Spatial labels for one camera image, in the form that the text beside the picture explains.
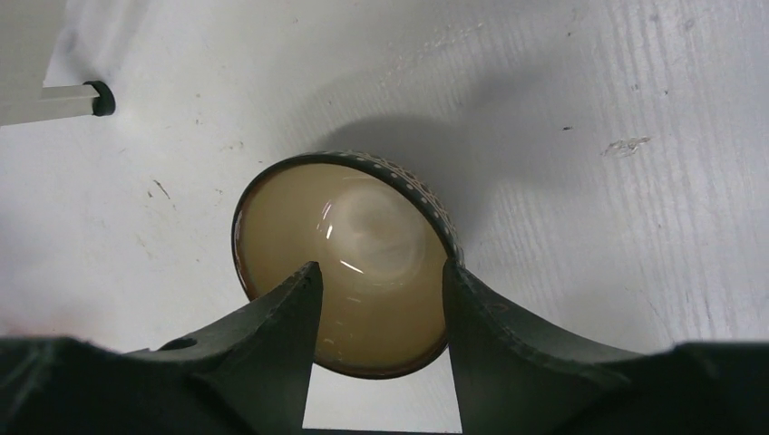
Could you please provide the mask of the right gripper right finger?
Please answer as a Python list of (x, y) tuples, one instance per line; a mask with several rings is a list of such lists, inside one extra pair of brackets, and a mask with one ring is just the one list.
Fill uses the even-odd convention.
[(765, 434), (768, 345), (625, 351), (504, 298), (459, 264), (443, 310), (466, 434)]

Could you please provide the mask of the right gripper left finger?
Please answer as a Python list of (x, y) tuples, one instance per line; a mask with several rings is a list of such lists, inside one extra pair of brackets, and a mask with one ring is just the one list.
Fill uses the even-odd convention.
[(310, 262), (160, 349), (72, 337), (1, 342), (4, 434), (299, 434), (323, 296)]

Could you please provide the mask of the dark patterned cream bowl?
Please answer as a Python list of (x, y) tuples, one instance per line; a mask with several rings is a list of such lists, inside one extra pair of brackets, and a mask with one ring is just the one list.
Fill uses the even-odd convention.
[(332, 372), (402, 377), (446, 347), (443, 265), (462, 245), (438, 196), (389, 159), (330, 150), (265, 168), (236, 205), (230, 245), (250, 300), (318, 264), (315, 360)]

